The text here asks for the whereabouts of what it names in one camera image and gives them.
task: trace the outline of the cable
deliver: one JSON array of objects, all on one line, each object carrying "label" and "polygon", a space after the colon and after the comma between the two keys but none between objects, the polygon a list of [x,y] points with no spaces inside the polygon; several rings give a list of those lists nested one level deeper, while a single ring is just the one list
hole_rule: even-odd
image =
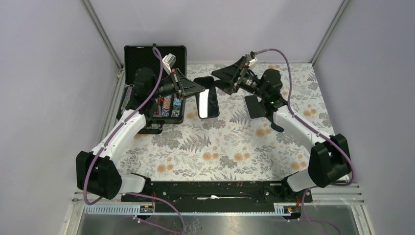
[{"label": "cable", "polygon": [[[272,51],[276,51],[276,52],[278,52],[279,54],[281,54],[282,55],[282,57],[284,57],[284,60],[285,60],[285,63],[287,64],[287,69],[288,69],[288,79],[289,79],[289,82],[290,82],[290,89],[289,89],[289,91],[288,91],[288,100],[287,100],[287,106],[288,106],[288,111],[291,113],[291,115],[293,115],[293,117],[295,118],[295,119],[297,119],[301,124],[303,124],[305,127],[307,127],[310,131],[312,131],[312,132],[314,132],[315,134],[317,134],[318,136],[321,136],[321,138],[323,138],[324,140],[326,140],[327,142],[329,142],[333,147],[335,147],[340,153],[341,153],[341,155],[343,155],[343,157],[346,159],[346,161],[347,161],[347,163],[349,164],[349,166],[350,166],[350,171],[351,171],[351,173],[352,173],[352,175],[351,175],[351,179],[347,182],[347,183],[345,183],[345,184],[333,184],[333,185],[336,185],[336,186],[348,186],[348,185],[350,185],[352,182],[353,182],[353,179],[354,179],[354,175],[355,175],[355,168],[354,168],[354,165],[353,165],[353,163],[351,162],[351,160],[350,160],[350,157],[338,146],[338,145],[336,145],[329,137],[327,137],[327,136],[325,136],[325,135],[323,135],[323,134],[321,134],[318,130],[316,130],[315,128],[313,128],[312,126],[310,126],[309,124],[307,124],[307,122],[305,122],[303,119],[301,119],[299,116],[297,116],[295,113],[294,113],[294,111],[293,111],[293,109],[292,109],[292,107],[291,107],[291,92],[292,92],[292,90],[293,90],[293,80],[292,80],[292,77],[291,77],[291,68],[290,68],[290,64],[288,63],[288,59],[287,59],[287,57],[285,56],[285,54],[282,52],[282,51],[280,51],[280,50],[278,50],[278,49],[275,49],[275,48],[269,48],[269,49],[264,49],[264,50],[260,50],[260,51],[256,51],[256,52],[254,52],[255,53],[255,55],[258,55],[258,54],[261,54],[261,53],[264,53],[264,52],[267,52],[267,51],[270,51],[270,50],[272,50]],[[336,226],[336,225],[334,225],[333,223],[331,223],[331,222],[329,222],[329,221],[327,221],[327,220],[317,220],[317,219],[310,219],[309,217],[308,217],[308,215],[307,215],[307,213],[305,212],[305,207],[304,207],[304,199],[305,199],[305,196],[306,196],[306,194],[307,194],[307,192],[311,189],[311,188],[307,188],[305,191],[304,191],[304,194],[303,194],[303,196],[302,196],[302,199],[301,199],[301,209],[302,209],[302,212],[304,213],[304,216],[305,216],[305,219],[311,224],[311,226],[313,226],[313,228],[315,229],[315,230],[317,230],[317,231],[319,231],[320,233],[322,233],[322,234],[325,234],[326,235],[326,233],[325,232],[323,232],[323,231],[321,231],[320,229],[318,229],[311,221],[312,220],[314,220],[314,221],[319,221],[319,222],[324,222],[324,223],[327,223],[327,224],[330,224],[333,228],[335,228],[338,232],[339,232],[339,234],[341,235],[342,233],[340,232],[340,229]]]},{"label": "cable", "polygon": [[[89,179],[90,179],[90,176],[91,176],[91,172],[92,172],[92,169],[93,169],[93,166],[95,165],[95,163],[96,163],[96,161],[98,160],[98,158],[99,158],[99,156],[101,155],[101,153],[104,151],[104,148],[106,147],[106,146],[108,146],[108,144],[110,143],[110,141],[113,139],[113,137],[117,134],[117,132],[126,124],[126,122],[129,120],[129,119],[131,119],[136,113],[138,113],[139,111],[140,111],[140,109],[151,99],[151,97],[153,97],[153,95],[154,95],[154,93],[157,91],[157,88],[159,87],[159,84],[160,84],[160,81],[161,81],[161,76],[162,76],[162,74],[163,74],[163,62],[162,62],[162,57],[161,57],[161,53],[160,53],[160,51],[156,48],[156,47],[153,47],[153,53],[154,53],[154,55],[160,60],[160,74],[159,74],[159,78],[157,79],[157,82],[156,82],[156,84],[155,84],[155,86],[154,86],[154,88],[153,88],[153,90],[151,91],[151,93],[149,94],[149,96],[142,102],[142,104],[141,105],[139,105],[139,107],[138,108],[136,108],[130,115],[128,115],[128,117],[124,120],[124,122],[123,123],[120,123],[120,125],[118,125],[117,126],[117,128],[110,134],[110,136],[108,137],[108,139],[105,141],[105,143],[104,143],[104,147],[101,147],[99,150],[98,150],[98,152],[96,153],[96,155],[95,155],[95,157],[93,158],[93,160],[92,160],[92,162],[91,162],[91,164],[90,164],[90,167],[88,168],[88,171],[87,171],[87,175],[85,176],[85,182],[84,182],[84,187],[83,187],[83,195],[84,195],[84,201],[85,201],[85,204],[87,204],[87,205],[93,205],[93,204],[95,204],[95,203],[97,203],[99,200],[101,200],[102,199],[102,197],[99,197],[98,199],[96,199],[95,201],[93,201],[93,202],[90,202],[89,200],[88,200],[88,197],[87,197],[87,189],[88,189],[88,181],[89,181]],[[150,199],[153,199],[153,200],[158,200],[158,201],[162,201],[162,202],[164,202],[164,203],[166,203],[168,206],[170,206],[178,215],[179,215],[179,217],[180,217],[180,220],[182,221],[182,223],[183,223],[183,230],[182,231],[180,231],[180,232],[178,232],[178,231],[174,231],[174,230],[171,230],[171,229],[168,229],[168,228],[165,228],[165,227],[163,227],[163,226],[161,226],[161,225],[158,225],[158,224],[155,224],[155,223],[152,223],[152,222],[149,222],[149,221],[146,221],[146,220],[142,220],[144,223],[147,223],[147,224],[150,224],[150,225],[153,225],[153,226],[156,226],[156,227],[159,227],[159,228],[161,228],[161,229],[164,229],[164,230],[167,230],[167,231],[169,231],[169,232],[171,232],[171,233],[179,233],[179,234],[182,234],[182,233],[184,233],[184,231],[185,231],[185,229],[186,229],[186,225],[185,225],[185,222],[184,222],[184,219],[183,219],[183,216],[179,213],[179,211],[172,205],[172,204],[170,204],[169,202],[167,202],[166,200],[163,200],[163,199],[161,199],[161,198],[157,198],[157,197],[152,197],[152,196],[147,196],[147,195],[144,195],[144,194],[140,194],[140,193],[134,193],[134,192],[130,192],[130,193],[128,193],[128,194],[130,194],[130,195],[134,195],[134,196],[140,196],[140,197],[145,197],[145,198],[150,198]]]},{"label": "cable", "polygon": [[179,216],[179,218],[180,218],[180,220],[182,221],[182,224],[183,224],[183,229],[181,230],[181,231],[175,231],[175,230],[171,230],[171,229],[169,229],[169,228],[166,228],[166,227],[163,227],[163,226],[161,226],[161,225],[158,225],[158,224],[155,224],[155,223],[152,223],[152,222],[150,222],[150,221],[147,221],[147,220],[140,220],[140,219],[138,219],[138,222],[144,222],[144,223],[146,223],[146,224],[150,224],[150,225],[153,225],[153,226],[156,226],[156,227],[159,227],[159,228],[161,228],[161,229],[164,229],[164,230],[166,230],[166,231],[169,231],[169,232],[171,232],[171,233],[174,233],[174,234],[183,234],[184,232],[185,232],[185,230],[186,230],[186,223],[184,222],[184,218],[183,218],[183,216],[182,216],[182,214],[180,214],[180,212],[171,204],[171,203],[169,203],[168,201],[166,201],[166,200],[164,200],[164,199],[161,199],[161,198],[158,198],[158,197],[152,197],[152,196],[148,196],[148,195],[144,195],[144,194],[141,194],[141,193],[135,193],[135,192],[129,192],[129,193],[127,193],[127,194],[129,194],[129,195],[133,195],[133,196],[138,196],[138,197],[145,197],[145,198],[148,198],[148,199],[153,199],[153,200],[158,200],[158,201],[161,201],[161,202],[164,202],[164,203],[166,203],[169,207],[171,207],[171,209],[173,209],[176,213],[177,213],[177,215]]}]

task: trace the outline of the floral tablecloth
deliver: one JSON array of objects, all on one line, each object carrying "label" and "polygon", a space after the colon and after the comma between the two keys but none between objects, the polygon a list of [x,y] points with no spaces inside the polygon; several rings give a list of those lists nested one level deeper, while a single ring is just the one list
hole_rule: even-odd
[{"label": "floral tablecloth", "polygon": [[[189,79],[209,76],[225,65],[188,65]],[[280,70],[288,95],[286,65],[259,64]],[[292,106],[320,130],[333,133],[311,64],[292,64]],[[220,116],[199,119],[194,97],[186,100],[184,122],[164,125],[160,135],[137,134],[121,156],[118,170],[138,173],[153,181],[281,180],[308,166],[309,154],[290,134],[270,129],[265,118],[250,120],[244,96],[217,89]]]}]

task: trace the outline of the purple cable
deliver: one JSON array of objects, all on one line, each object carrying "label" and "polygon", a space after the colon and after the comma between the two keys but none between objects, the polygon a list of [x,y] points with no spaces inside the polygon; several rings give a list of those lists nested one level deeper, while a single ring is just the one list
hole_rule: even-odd
[{"label": "purple cable", "polygon": [[[156,85],[154,86],[154,88],[151,91],[150,95],[144,100],[144,102],[137,109],[135,109],[134,112],[132,112],[124,120],[124,122],[121,123],[120,125],[118,125],[117,128],[110,134],[110,136],[108,137],[108,139],[104,143],[104,147],[107,147],[107,145],[109,144],[109,142],[114,138],[114,136],[121,129],[121,127],[125,125],[125,122],[127,122],[130,118],[132,118],[132,116],[134,114],[136,114],[151,99],[151,97],[154,95],[154,93],[156,92],[157,88],[159,87],[159,84],[160,84],[160,81],[161,81],[161,76],[163,74],[163,61],[162,61],[161,53],[160,53],[160,51],[156,47],[153,47],[153,53],[160,60],[160,74],[159,74],[159,78],[158,78],[158,80],[156,82]],[[87,175],[85,176],[85,182],[84,182],[84,187],[83,187],[84,193],[83,194],[84,194],[85,204],[87,204],[87,205],[93,205],[93,204],[97,203],[99,200],[101,200],[101,198],[102,198],[102,197],[100,197],[100,198],[96,199],[95,201],[90,202],[90,201],[88,201],[88,197],[87,197],[88,181],[90,179],[93,166],[95,165],[95,162],[96,162],[96,160],[98,160],[99,155],[101,155],[102,151],[104,151],[104,148],[103,147],[100,148],[100,150],[96,153],[95,157],[93,158],[93,160],[92,160],[92,162],[90,164],[90,167],[88,168]]]},{"label": "purple cable", "polygon": [[[336,185],[336,186],[348,186],[348,185],[350,185],[352,182],[353,182],[353,179],[354,179],[354,172],[355,172],[355,169],[354,169],[354,165],[353,165],[353,163],[351,162],[351,160],[350,160],[350,157],[338,146],[338,145],[336,145],[329,137],[327,137],[327,136],[325,136],[325,135],[323,135],[323,134],[321,134],[318,130],[316,130],[315,128],[313,128],[312,126],[310,126],[309,124],[307,124],[303,119],[301,119],[299,116],[297,116],[295,113],[294,113],[294,111],[293,111],[293,109],[292,109],[292,107],[291,107],[291,92],[292,92],[292,90],[293,90],[293,80],[292,80],[292,78],[291,78],[291,69],[290,69],[290,64],[288,63],[288,59],[287,59],[287,57],[285,56],[285,54],[282,52],[282,51],[280,51],[280,50],[278,50],[278,49],[274,49],[274,48],[270,48],[270,49],[264,49],[264,50],[260,50],[260,51],[256,51],[255,52],[255,55],[258,55],[258,54],[261,54],[261,53],[264,53],[264,52],[267,52],[267,51],[270,51],[270,50],[272,50],[272,51],[276,51],[276,52],[278,52],[279,54],[281,54],[282,55],[282,57],[284,57],[284,60],[285,60],[285,63],[287,64],[287,69],[288,69],[288,79],[289,79],[289,82],[290,82],[290,90],[288,91],[288,100],[287,100],[287,106],[288,106],[288,111],[290,111],[290,113],[291,113],[291,115],[293,115],[293,117],[295,117],[295,119],[297,119],[301,124],[303,124],[305,127],[307,127],[310,131],[312,131],[312,132],[314,132],[315,134],[317,134],[318,136],[321,136],[321,138],[323,138],[324,140],[326,140],[327,142],[329,142],[333,147],[335,147],[340,153],[341,153],[341,155],[343,155],[343,157],[346,159],[346,161],[347,161],[347,163],[349,164],[349,166],[350,166],[350,169],[351,169],[351,173],[352,173],[352,175],[351,175],[351,179],[347,182],[347,183],[345,183],[345,184],[333,184],[333,185]],[[304,199],[305,199],[305,196],[306,196],[306,193],[309,191],[310,189],[309,188],[307,188],[305,191],[304,191],[304,194],[303,194],[303,196],[302,196],[302,200],[301,200],[301,208],[302,208],[302,212],[304,213],[304,216],[305,216],[305,219],[311,224],[311,226],[313,226],[313,228],[315,229],[315,230],[317,230],[317,231],[319,231],[320,233],[322,233],[322,234],[326,234],[326,233],[324,233],[323,231],[321,231],[320,229],[318,229],[316,226],[314,226],[314,224],[313,223],[311,223],[311,221],[312,220],[316,220],[316,219],[310,219],[310,218],[308,218],[308,216],[307,216],[307,213],[305,212],[305,208],[304,208]],[[324,223],[327,223],[327,224],[330,224],[333,228],[335,228],[338,232],[339,232],[339,234],[341,235],[342,233],[340,232],[340,229],[336,226],[336,225],[334,225],[333,223],[331,223],[331,222],[329,222],[329,221],[326,221],[326,220],[318,220],[319,222],[324,222]]]},{"label": "purple cable", "polygon": [[166,200],[164,200],[164,199],[161,199],[161,198],[158,198],[158,197],[152,197],[152,196],[148,196],[148,195],[144,195],[144,194],[141,194],[141,193],[135,193],[135,192],[129,192],[129,193],[127,193],[127,194],[129,194],[129,195],[133,195],[133,196],[138,196],[138,197],[145,197],[145,198],[149,198],[149,199],[154,199],[154,200],[158,200],[158,201],[161,201],[161,202],[164,202],[164,203],[166,203],[169,207],[171,207],[171,209],[173,209],[176,213],[177,213],[177,215],[179,216],[179,218],[180,218],[180,220],[182,221],[182,224],[183,224],[183,229],[181,230],[181,231],[175,231],[175,230],[172,230],[172,229],[168,229],[168,228],[166,228],[166,227],[163,227],[163,226],[161,226],[161,225],[158,225],[158,224],[155,224],[155,223],[152,223],[152,222],[150,222],[150,221],[147,221],[147,220],[140,220],[140,219],[138,219],[138,221],[139,222],[144,222],[144,223],[146,223],[146,224],[150,224],[150,225],[153,225],[153,226],[156,226],[156,227],[159,227],[159,228],[161,228],[161,229],[164,229],[164,230],[166,230],[166,231],[169,231],[169,232],[171,232],[171,233],[174,233],[174,234],[183,234],[184,232],[185,232],[185,230],[186,230],[186,223],[184,222],[184,218],[183,218],[183,216],[182,216],[182,214],[180,214],[180,212],[171,204],[171,203],[169,203],[168,201],[166,201]]}]

